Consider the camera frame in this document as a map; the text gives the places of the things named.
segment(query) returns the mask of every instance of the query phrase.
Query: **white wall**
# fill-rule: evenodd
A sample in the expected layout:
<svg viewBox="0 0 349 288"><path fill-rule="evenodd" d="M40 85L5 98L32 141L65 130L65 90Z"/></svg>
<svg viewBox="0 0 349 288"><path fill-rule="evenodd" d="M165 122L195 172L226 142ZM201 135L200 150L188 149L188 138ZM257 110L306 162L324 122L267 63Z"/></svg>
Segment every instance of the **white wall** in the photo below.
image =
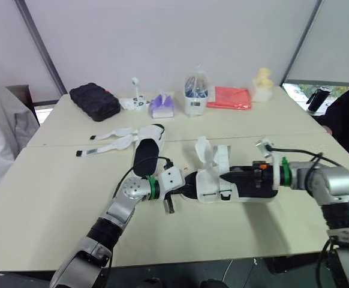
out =
<svg viewBox="0 0 349 288"><path fill-rule="evenodd" d="M59 98L13 0L0 0L0 84L29 84L36 102Z"/></svg>
<svg viewBox="0 0 349 288"><path fill-rule="evenodd" d="M349 82L349 1L324 1L288 79Z"/></svg>
<svg viewBox="0 0 349 288"><path fill-rule="evenodd" d="M201 64L213 85L278 83L315 0L27 0L67 89L179 90Z"/></svg>

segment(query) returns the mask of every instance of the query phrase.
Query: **white plastic part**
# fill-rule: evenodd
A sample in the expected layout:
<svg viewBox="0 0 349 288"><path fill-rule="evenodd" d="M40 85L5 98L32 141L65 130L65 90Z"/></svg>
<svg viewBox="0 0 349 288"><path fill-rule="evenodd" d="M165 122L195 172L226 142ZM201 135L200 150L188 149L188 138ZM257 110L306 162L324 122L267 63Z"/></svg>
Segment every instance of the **white plastic part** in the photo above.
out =
<svg viewBox="0 0 349 288"><path fill-rule="evenodd" d="M204 164L204 167L212 167L213 148L205 136L200 136L197 139L195 150L198 159Z"/></svg>
<svg viewBox="0 0 349 288"><path fill-rule="evenodd" d="M139 83L140 83L140 81L137 77L132 78L132 84L134 86L134 92L136 94L137 99L139 98Z"/></svg>
<svg viewBox="0 0 349 288"><path fill-rule="evenodd" d="M112 136L124 137L129 134L137 134L138 132L139 131L134 128L117 128L107 134L91 136L91 140L104 140Z"/></svg>
<svg viewBox="0 0 349 288"><path fill-rule="evenodd" d="M256 147L260 150L260 152L263 154L265 158L272 157L272 164L273 164L273 190L279 190L280 183L281 183L281 175L280 175L280 164L281 164L281 154L276 151L269 151L266 149L266 146L273 146L273 143L267 139L262 138L260 141L257 142Z"/></svg>
<svg viewBox="0 0 349 288"><path fill-rule="evenodd" d="M169 191L178 189L185 185L185 179L181 174L181 171L176 166L173 166L163 173L160 173L157 177L158 184L160 185L160 197L158 200L163 201L165 194Z"/></svg>
<svg viewBox="0 0 349 288"><path fill-rule="evenodd" d="M132 111L136 109L136 106L134 105L133 99L129 98L120 98L119 99L120 105L124 110Z"/></svg>

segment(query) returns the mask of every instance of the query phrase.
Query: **white strap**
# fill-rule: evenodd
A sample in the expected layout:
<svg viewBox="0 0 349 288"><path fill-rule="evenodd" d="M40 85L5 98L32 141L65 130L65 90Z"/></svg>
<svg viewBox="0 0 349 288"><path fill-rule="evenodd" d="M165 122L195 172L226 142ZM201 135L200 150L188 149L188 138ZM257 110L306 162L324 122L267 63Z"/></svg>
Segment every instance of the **white strap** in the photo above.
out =
<svg viewBox="0 0 349 288"><path fill-rule="evenodd" d="M280 164L281 164L281 156L278 152L272 152L273 158L273 190L278 190L280 188L281 175L280 175Z"/></svg>
<svg viewBox="0 0 349 288"><path fill-rule="evenodd" d="M129 134L137 134L139 131L133 128L117 128L112 132L103 135L92 135L90 137L91 140L103 140L112 136L124 137Z"/></svg>
<svg viewBox="0 0 349 288"><path fill-rule="evenodd" d="M104 153L104 152L111 151L114 149L122 150L122 149L129 147L133 142L136 142L137 140L138 140L137 136L133 136L133 135L129 134L125 137L122 137L122 138L114 141L112 144L109 144L109 145L106 145L103 147L90 149L90 150L78 150L76 152L76 156L77 157L84 157L84 156L88 156L88 155Z"/></svg>
<svg viewBox="0 0 349 288"><path fill-rule="evenodd" d="M218 174L222 175L229 172L229 146L218 145L214 157L214 162L218 165ZM219 190L220 193L227 197L231 195L232 187L231 183L219 178Z"/></svg>

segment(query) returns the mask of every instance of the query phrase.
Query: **gray floor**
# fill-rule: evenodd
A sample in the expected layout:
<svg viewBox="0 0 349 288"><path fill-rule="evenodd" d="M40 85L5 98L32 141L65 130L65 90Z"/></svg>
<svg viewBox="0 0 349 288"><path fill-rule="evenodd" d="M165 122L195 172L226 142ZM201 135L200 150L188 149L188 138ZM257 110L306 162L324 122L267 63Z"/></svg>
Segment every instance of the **gray floor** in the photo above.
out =
<svg viewBox="0 0 349 288"><path fill-rule="evenodd" d="M134 288L136 284L147 278L160 278L166 282L167 288L199 288L203 280L210 278L222 279L229 261L189 263L177 265L156 265L139 268L115 268L112 270L107 288ZM324 288L335 285L327 269L321 270ZM314 265L305 266L285 274L272 275L265 263L257 259L233 261L225 278L229 288L306 288L316 287L314 281ZM48 288L46 281L32 280L14 274L0 275L0 288Z"/></svg>

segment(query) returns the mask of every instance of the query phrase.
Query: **pink cloth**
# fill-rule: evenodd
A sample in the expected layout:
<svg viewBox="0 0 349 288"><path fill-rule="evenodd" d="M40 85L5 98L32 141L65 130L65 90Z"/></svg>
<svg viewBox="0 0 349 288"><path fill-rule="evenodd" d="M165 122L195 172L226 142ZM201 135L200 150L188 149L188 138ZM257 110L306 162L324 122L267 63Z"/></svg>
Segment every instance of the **pink cloth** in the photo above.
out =
<svg viewBox="0 0 349 288"><path fill-rule="evenodd" d="M248 110L252 107L251 97L245 88L215 87L216 99L207 107Z"/></svg>

